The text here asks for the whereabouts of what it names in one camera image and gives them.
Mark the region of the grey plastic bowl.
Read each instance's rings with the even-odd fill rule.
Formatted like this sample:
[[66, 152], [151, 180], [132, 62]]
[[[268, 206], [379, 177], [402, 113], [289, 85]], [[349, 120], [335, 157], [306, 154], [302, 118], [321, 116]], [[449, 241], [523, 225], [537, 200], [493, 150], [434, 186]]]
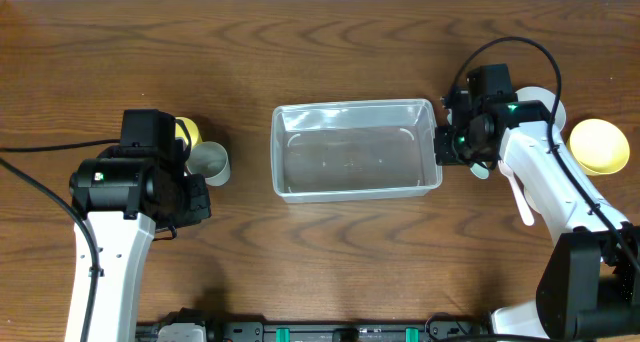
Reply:
[[[516, 91], [518, 101], [530, 101], [530, 100], [539, 100], [542, 102], [545, 107], [551, 111], [556, 99], [556, 95], [542, 87], [537, 86], [528, 86], [520, 88]], [[558, 107], [555, 114], [554, 125], [562, 131], [566, 125], [567, 115], [566, 110], [562, 102], [558, 103]]]

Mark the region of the yellow plastic cup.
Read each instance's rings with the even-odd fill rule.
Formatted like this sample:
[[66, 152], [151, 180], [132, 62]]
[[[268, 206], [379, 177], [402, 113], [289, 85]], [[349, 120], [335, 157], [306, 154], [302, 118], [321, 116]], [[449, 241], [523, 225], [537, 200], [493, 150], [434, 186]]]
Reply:
[[183, 149], [193, 149], [202, 142], [199, 128], [189, 118], [177, 117], [175, 122], [175, 138], [183, 144]]

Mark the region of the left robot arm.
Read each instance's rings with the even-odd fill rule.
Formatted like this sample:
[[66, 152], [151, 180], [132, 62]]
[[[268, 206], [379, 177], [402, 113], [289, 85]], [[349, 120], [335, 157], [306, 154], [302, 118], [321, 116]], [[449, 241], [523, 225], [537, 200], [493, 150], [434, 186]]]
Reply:
[[84, 160], [70, 178], [76, 267], [65, 338], [131, 341], [144, 264], [156, 233], [211, 216], [205, 179], [186, 161], [195, 143], [185, 123], [159, 110], [123, 114], [119, 142]]

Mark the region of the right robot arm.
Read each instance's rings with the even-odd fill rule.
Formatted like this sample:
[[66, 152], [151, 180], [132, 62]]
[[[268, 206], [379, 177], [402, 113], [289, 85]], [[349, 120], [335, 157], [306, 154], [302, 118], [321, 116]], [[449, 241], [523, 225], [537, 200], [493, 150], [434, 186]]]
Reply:
[[542, 216], [554, 250], [534, 301], [491, 315], [498, 335], [593, 340], [639, 331], [639, 230], [583, 173], [540, 101], [519, 101], [506, 65], [468, 73], [445, 99], [449, 125], [437, 128], [437, 164], [505, 165]]

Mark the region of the grey plastic cup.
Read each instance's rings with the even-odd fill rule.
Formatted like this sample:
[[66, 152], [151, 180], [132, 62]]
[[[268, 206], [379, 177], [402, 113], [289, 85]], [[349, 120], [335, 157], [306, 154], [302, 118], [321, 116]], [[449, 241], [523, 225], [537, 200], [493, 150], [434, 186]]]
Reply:
[[214, 187], [226, 184], [231, 177], [227, 150], [217, 142], [202, 142], [190, 153], [186, 167], [191, 174], [201, 174], [205, 182]]

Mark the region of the mint green plastic spoon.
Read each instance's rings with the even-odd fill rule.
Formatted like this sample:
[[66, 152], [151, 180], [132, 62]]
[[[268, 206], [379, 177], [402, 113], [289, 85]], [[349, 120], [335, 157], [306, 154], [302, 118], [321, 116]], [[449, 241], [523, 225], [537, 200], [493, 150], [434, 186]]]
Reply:
[[483, 162], [474, 163], [470, 167], [470, 171], [475, 177], [481, 180], [486, 180], [490, 175], [489, 168]]

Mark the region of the clear plastic container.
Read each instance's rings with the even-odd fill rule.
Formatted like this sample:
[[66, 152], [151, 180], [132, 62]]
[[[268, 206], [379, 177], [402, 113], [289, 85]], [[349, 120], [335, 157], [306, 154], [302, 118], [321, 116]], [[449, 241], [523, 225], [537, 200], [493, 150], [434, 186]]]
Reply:
[[421, 98], [283, 105], [272, 114], [275, 193], [287, 203], [420, 197], [443, 180]]

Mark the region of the pale pink plastic fork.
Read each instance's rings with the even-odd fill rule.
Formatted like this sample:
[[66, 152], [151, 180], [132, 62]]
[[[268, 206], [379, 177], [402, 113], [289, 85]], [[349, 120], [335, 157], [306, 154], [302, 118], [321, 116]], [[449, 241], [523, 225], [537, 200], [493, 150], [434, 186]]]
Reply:
[[513, 192], [513, 196], [518, 208], [519, 214], [523, 223], [526, 226], [533, 226], [535, 223], [534, 216], [531, 212], [529, 205], [526, 202], [523, 192], [521, 191], [518, 182], [516, 181], [515, 173], [513, 170], [503, 161], [498, 161], [498, 167], [500, 172], [507, 178], [510, 187]]

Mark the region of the white plastic bowl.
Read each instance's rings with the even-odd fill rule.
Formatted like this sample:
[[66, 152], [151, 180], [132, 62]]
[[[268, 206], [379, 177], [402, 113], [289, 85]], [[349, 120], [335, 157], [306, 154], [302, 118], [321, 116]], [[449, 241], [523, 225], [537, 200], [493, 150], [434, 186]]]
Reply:
[[535, 211], [536, 213], [540, 214], [539, 209], [537, 208], [535, 202], [533, 201], [532, 196], [530, 195], [529, 191], [526, 189], [526, 187], [523, 187], [523, 195], [525, 197], [525, 201], [527, 202], [527, 204], [529, 205], [529, 207]]

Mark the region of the yellow plastic bowl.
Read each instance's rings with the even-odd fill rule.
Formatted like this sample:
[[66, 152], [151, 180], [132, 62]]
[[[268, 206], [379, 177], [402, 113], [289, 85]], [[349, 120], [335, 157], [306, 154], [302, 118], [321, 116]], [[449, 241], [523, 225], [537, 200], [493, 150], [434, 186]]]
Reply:
[[602, 119], [579, 122], [570, 133], [568, 147], [589, 176], [617, 173], [630, 158], [630, 146], [624, 133]]

